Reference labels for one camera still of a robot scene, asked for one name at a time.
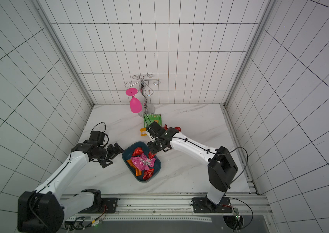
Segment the yellow snack packet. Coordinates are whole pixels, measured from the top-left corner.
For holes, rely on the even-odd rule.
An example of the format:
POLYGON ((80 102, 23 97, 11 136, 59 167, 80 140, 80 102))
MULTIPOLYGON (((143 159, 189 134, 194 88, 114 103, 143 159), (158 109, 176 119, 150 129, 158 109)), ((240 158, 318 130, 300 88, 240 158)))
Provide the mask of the yellow snack packet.
POLYGON ((141 136, 147 136, 147 135, 148 135, 148 134, 147 134, 147 130, 146 130, 145 127, 140 129, 140 135, 141 135, 141 136))

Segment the orange tea bag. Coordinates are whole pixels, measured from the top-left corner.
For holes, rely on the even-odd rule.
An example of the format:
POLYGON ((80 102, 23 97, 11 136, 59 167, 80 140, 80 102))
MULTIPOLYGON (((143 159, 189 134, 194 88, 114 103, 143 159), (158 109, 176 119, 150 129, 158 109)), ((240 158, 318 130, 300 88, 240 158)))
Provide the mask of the orange tea bag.
POLYGON ((132 162, 131 159, 127 160, 126 162, 131 166, 131 168, 133 168, 135 170, 135 176, 136 177, 142 175, 142 171, 135 166, 135 164, 132 162))

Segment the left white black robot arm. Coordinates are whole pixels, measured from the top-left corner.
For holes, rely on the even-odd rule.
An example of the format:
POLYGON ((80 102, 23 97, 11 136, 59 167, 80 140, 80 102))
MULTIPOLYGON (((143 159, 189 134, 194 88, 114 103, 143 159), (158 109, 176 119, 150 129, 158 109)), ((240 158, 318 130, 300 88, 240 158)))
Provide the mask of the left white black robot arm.
POLYGON ((55 233, 73 215, 105 214, 111 203, 105 202, 97 189, 85 189, 62 201, 65 189, 89 162, 103 168, 124 150, 117 144, 102 146, 98 141, 86 140, 72 148, 65 162, 34 191, 25 191, 18 199, 17 229, 21 233, 55 233))

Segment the pink tea bag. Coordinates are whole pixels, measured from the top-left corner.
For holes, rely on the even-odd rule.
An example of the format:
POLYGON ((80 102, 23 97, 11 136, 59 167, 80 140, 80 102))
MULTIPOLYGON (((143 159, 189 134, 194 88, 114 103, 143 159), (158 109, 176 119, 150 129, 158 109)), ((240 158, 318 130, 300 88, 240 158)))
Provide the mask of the pink tea bag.
POLYGON ((155 160, 156 160, 155 158, 153 158, 153 159, 143 158, 142 159, 142 170, 153 169, 155 160))

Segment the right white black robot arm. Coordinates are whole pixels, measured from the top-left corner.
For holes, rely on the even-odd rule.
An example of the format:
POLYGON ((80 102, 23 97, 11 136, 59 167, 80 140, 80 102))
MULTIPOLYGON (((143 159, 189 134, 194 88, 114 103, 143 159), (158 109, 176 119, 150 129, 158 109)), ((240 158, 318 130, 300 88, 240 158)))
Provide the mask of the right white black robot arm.
POLYGON ((206 195, 206 203, 213 208, 217 207, 238 172, 238 166, 229 150, 223 146, 213 148, 200 144, 172 127, 155 129, 148 126, 146 131, 152 138, 152 141, 147 143, 151 153, 177 150, 207 166, 211 186, 206 195))

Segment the purple tea bag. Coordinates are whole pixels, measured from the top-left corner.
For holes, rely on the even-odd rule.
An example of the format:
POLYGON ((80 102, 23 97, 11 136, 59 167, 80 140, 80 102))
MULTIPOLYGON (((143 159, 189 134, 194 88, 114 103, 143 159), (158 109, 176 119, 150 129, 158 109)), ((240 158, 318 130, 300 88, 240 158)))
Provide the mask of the purple tea bag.
POLYGON ((132 162, 142 171, 142 159, 147 157, 131 157, 132 162))

